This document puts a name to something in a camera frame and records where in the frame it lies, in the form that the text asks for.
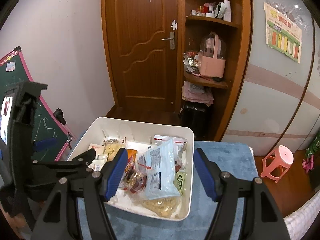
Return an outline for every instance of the blue gripper pad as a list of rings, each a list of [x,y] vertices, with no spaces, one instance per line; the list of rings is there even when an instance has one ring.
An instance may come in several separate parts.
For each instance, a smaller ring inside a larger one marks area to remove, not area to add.
[[[219,177],[221,170],[218,165],[215,162],[210,162],[201,148],[194,151],[193,162],[205,193],[214,202],[218,202],[223,192],[223,186]]]
[[[107,201],[116,194],[127,163],[127,150],[120,148],[115,158],[103,165],[100,195],[104,195]]]

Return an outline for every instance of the wooden shelf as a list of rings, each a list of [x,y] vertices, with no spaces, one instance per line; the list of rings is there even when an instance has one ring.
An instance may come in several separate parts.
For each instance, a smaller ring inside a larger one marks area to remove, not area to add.
[[[189,81],[190,83],[193,83],[193,84],[203,85],[205,87],[222,88],[222,89],[228,88],[227,83],[224,81],[221,81],[221,82],[216,82],[214,80],[209,81],[209,80],[206,80],[202,77],[197,77],[195,75],[187,73],[186,71],[183,72],[183,75],[187,81]]]
[[[218,23],[218,24],[223,24],[223,25],[228,25],[234,28],[238,28],[239,25],[235,24],[233,22],[227,22],[224,20],[220,20],[217,18],[212,18],[212,17],[203,17],[203,16],[187,16],[186,17],[186,23],[189,21],[206,21],[206,22],[214,22],[214,23]]]

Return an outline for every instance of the white wall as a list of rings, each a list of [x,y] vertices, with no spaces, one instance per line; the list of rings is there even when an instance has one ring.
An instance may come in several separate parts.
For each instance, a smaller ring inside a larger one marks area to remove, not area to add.
[[[78,136],[114,105],[101,27],[101,0],[20,0],[0,31],[0,57],[17,46],[54,111]]]

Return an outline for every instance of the pink cloth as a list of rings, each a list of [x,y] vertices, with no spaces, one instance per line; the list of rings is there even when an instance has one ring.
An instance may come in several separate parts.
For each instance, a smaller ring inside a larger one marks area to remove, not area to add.
[[[207,106],[213,105],[213,95],[210,88],[205,88],[204,92],[194,93],[190,90],[190,83],[185,81],[182,87],[182,99],[185,101],[204,103]]]

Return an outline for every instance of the door lock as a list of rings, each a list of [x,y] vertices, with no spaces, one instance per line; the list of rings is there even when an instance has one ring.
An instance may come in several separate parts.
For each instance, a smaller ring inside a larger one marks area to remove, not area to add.
[[[170,32],[170,38],[161,39],[161,41],[170,41],[170,49],[175,49],[174,32]]]

